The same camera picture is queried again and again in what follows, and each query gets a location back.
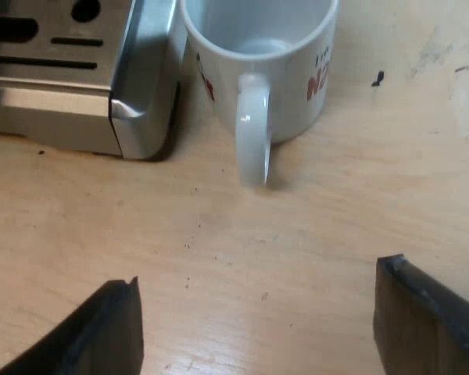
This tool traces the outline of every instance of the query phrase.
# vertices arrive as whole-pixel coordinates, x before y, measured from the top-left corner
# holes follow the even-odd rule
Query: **red text on mug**
[[[199,53],[196,54],[196,62],[198,63],[198,69],[200,71],[200,75],[202,76],[203,83],[205,84],[206,92],[209,95],[212,102],[215,102],[216,97],[213,94],[213,85],[212,85],[212,82],[210,82],[205,77],[205,74],[203,73],[203,65],[202,65],[202,60],[200,59],[200,54]]]
[[[311,100],[313,95],[316,95],[318,91],[323,89],[328,77],[328,62],[318,70],[318,74],[315,77],[311,77],[307,84],[307,101]]]
[[[328,57],[328,53],[330,51],[330,47],[326,47],[326,49],[319,53],[315,59],[314,65],[318,67],[325,59]],[[316,77],[311,77],[307,83],[307,101],[313,98],[313,95],[316,95],[318,91],[323,89],[325,83],[327,82],[328,77],[328,60],[319,70]]]

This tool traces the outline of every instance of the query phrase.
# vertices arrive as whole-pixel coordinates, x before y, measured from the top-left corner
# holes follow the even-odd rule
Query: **stainless steel appliance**
[[[178,0],[0,0],[0,133],[153,157],[186,32]]]

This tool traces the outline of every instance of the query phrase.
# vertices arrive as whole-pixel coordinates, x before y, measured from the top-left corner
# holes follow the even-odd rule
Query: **mug handle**
[[[271,133],[269,118],[270,85],[260,74],[238,78],[236,112],[236,156],[243,184],[264,185],[269,170]]]

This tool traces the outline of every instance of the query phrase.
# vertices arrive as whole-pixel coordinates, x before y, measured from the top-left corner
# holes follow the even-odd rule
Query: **white mug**
[[[242,182],[267,180],[270,145],[323,108],[338,0],[181,0],[214,112],[235,134]]]

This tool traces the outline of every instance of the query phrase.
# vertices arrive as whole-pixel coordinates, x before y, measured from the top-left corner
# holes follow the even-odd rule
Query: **table surface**
[[[266,190],[191,60],[164,162],[0,136],[0,367],[138,275],[142,373],[383,373],[377,257],[469,299],[469,0],[343,1],[324,112]]]

